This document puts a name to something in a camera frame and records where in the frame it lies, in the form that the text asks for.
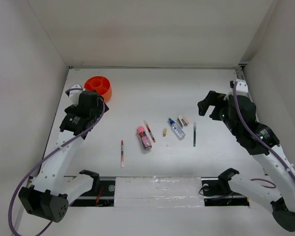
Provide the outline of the beige pink correction tape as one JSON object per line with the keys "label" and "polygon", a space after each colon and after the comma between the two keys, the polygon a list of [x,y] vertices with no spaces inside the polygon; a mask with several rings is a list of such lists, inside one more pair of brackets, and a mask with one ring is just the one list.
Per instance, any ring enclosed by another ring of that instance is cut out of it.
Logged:
{"label": "beige pink correction tape", "polygon": [[177,120],[181,127],[186,127],[189,125],[189,121],[183,115],[178,115]]}

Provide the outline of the blue capped spray bottle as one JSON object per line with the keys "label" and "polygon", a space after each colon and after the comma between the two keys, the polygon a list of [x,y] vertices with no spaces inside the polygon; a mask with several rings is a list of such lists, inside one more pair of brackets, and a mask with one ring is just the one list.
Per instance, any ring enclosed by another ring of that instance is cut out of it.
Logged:
{"label": "blue capped spray bottle", "polygon": [[171,118],[169,118],[168,121],[169,121],[169,124],[171,125],[173,132],[179,138],[179,140],[184,139],[185,133],[182,131],[179,125],[176,122],[174,122]]}

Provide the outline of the small beige eraser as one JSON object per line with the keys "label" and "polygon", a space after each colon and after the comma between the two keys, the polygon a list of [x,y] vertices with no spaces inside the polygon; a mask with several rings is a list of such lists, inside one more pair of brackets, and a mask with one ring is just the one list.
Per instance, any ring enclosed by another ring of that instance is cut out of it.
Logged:
{"label": "small beige eraser", "polygon": [[163,137],[166,137],[166,135],[167,135],[167,128],[164,128],[164,130],[163,130]]}

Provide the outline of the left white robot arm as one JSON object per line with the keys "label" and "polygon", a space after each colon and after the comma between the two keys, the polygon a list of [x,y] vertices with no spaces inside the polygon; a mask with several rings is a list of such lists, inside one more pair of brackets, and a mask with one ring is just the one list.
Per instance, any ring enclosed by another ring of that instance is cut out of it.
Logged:
{"label": "left white robot arm", "polygon": [[72,104],[59,127],[59,134],[51,156],[40,164],[40,172],[30,187],[22,187],[18,197],[28,214],[60,222],[68,207],[81,195],[94,195],[100,188],[96,172],[82,170],[72,180],[64,176],[77,149],[87,134],[101,120],[108,106],[95,90],[75,85],[66,91]]}

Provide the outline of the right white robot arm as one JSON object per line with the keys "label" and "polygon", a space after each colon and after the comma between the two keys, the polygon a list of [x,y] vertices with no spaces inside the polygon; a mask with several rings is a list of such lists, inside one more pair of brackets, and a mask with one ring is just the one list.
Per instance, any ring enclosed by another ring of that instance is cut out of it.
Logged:
{"label": "right white robot arm", "polygon": [[225,124],[240,146],[261,165],[274,187],[259,185],[238,170],[228,168],[216,180],[203,182],[199,193],[211,201],[241,194],[268,210],[283,229],[295,232],[294,166],[271,128],[257,121],[256,105],[249,98],[247,83],[236,79],[230,87],[228,94],[209,91],[197,104],[199,115],[204,116],[213,106],[210,118]]}

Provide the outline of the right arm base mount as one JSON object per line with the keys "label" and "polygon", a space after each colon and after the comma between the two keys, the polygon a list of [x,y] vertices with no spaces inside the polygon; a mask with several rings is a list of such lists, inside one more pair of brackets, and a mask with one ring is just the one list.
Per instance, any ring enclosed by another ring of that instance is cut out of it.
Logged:
{"label": "right arm base mount", "polygon": [[249,207],[245,196],[224,188],[217,177],[201,178],[199,194],[204,198],[206,207]]}

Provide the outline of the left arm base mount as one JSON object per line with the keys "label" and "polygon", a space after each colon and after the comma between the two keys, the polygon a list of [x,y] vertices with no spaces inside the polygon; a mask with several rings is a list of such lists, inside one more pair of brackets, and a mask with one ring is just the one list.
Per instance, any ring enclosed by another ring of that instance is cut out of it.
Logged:
{"label": "left arm base mount", "polygon": [[100,177],[99,185],[79,196],[71,207],[113,207],[115,202],[115,177]]}

